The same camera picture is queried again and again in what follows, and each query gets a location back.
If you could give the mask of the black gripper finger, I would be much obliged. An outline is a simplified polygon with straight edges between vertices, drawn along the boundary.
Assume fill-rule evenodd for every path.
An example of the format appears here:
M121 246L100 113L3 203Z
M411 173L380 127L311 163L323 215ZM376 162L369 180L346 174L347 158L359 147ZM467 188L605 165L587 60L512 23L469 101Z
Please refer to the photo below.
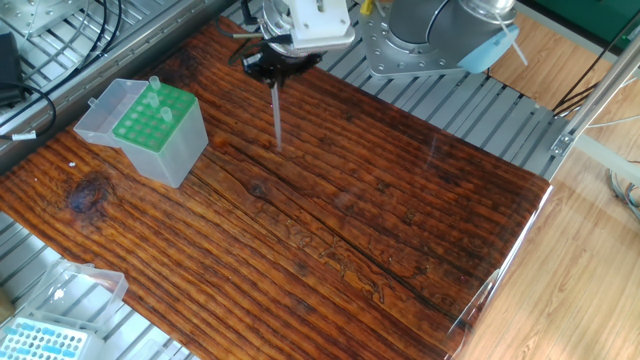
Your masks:
M280 85L279 68L261 55L244 57L242 67L247 76L269 88Z
M320 61L321 58L304 58L292 63L287 63L282 68L282 79L303 75L315 67Z

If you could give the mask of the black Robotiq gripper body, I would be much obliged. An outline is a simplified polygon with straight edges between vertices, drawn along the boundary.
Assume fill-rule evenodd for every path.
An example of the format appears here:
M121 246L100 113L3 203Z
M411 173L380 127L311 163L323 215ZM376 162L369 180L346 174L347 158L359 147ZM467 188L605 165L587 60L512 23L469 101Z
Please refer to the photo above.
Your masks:
M268 48L267 50L265 50L263 52L263 57L268 59L274 65L276 65L279 68L279 73L282 73L282 68L287 63L292 63L292 62L297 61L298 59L304 59L304 58L321 58L321 54L320 53L312 53L312 54L305 55L305 56L302 56L302 57L293 57L293 56L283 55L283 54L275 51L272 48Z

